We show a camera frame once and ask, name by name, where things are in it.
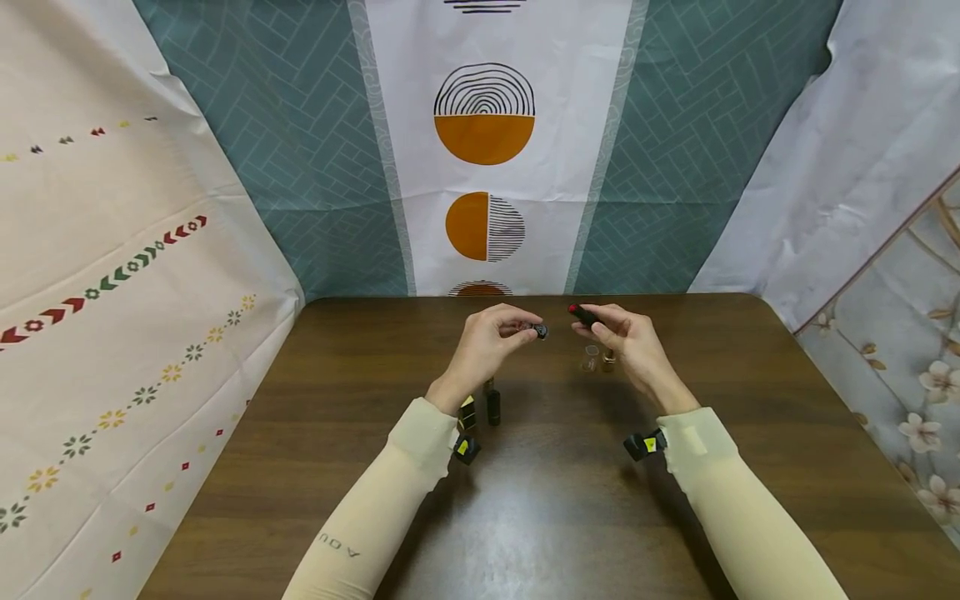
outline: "small glass bottle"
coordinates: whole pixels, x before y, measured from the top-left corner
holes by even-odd
[[[587,346],[584,348],[584,358],[580,361],[580,370],[583,372],[594,372],[597,370],[597,360],[599,360],[600,349],[596,346]]]

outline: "hand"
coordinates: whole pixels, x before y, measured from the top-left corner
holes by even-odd
[[[427,391],[425,398],[441,412],[456,415],[463,401],[481,383],[496,374],[511,352],[537,339],[527,324],[543,319],[533,313],[498,304],[467,317],[460,344],[450,366]]]
[[[587,329],[581,323],[574,323],[574,331],[619,354],[620,364],[630,381],[665,414],[688,413],[700,408],[673,370],[650,317],[627,312],[616,304],[583,304],[583,307],[607,326],[595,323],[592,329]]]

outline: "teal backdrop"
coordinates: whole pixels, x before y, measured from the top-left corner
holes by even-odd
[[[346,0],[134,0],[308,300],[407,276]],[[574,291],[683,292],[840,0],[650,0]]]

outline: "arm sleeve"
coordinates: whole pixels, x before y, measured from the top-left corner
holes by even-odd
[[[741,600],[847,598],[804,532],[740,458],[712,409],[657,423],[667,469]]]
[[[326,520],[283,600],[369,600],[417,508],[446,477],[457,420],[417,398]]]

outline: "black line drawing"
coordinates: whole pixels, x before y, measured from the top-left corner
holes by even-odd
[[[507,14],[527,0],[444,0],[463,14]]]
[[[502,283],[479,279],[464,281],[447,292],[448,296],[512,296],[514,292]]]
[[[502,198],[490,196],[487,216],[487,261],[510,258],[526,236],[523,217]]]
[[[446,76],[434,101],[433,114],[536,116],[534,88],[519,71],[506,64],[467,64]]]

